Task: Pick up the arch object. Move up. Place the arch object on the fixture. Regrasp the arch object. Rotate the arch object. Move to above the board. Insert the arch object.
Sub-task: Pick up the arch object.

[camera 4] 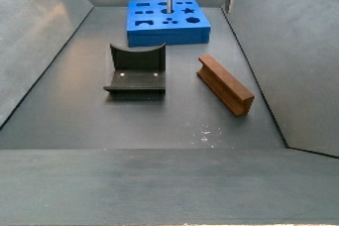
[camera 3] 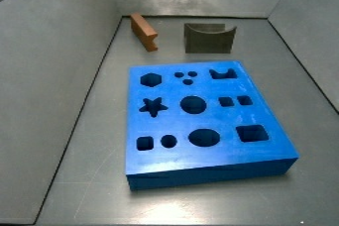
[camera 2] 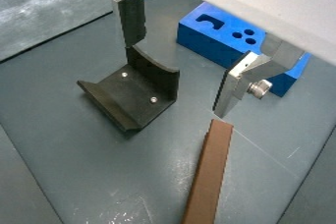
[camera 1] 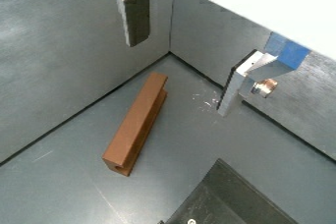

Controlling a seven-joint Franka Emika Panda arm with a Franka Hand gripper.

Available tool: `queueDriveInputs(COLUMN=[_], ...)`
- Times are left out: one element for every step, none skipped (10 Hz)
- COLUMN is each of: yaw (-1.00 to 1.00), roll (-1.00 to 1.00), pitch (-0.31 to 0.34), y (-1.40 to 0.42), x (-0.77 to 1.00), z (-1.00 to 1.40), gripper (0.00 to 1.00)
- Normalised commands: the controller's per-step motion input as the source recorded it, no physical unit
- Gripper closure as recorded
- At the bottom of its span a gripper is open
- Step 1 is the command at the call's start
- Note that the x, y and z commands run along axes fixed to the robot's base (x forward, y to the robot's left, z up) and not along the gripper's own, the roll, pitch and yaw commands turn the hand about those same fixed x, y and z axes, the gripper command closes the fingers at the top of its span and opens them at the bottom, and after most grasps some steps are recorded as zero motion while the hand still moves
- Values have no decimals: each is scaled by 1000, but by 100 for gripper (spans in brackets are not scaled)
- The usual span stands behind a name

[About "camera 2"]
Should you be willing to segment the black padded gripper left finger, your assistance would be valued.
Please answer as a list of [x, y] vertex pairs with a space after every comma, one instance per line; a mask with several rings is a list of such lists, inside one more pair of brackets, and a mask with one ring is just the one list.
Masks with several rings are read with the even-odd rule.
[[145, 38], [144, 0], [112, 0], [113, 11], [120, 18], [125, 47]]

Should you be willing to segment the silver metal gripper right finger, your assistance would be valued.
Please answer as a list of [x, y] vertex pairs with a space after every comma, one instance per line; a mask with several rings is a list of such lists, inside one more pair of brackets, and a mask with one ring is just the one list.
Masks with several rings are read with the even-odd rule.
[[222, 118], [245, 93], [261, 99], [272, 87], [268, 78], [288, 71], [302, 54], [302, 49], [268, 33], [261, 54], [245, 52], [225, 71], [212, 106], [213, 114]]

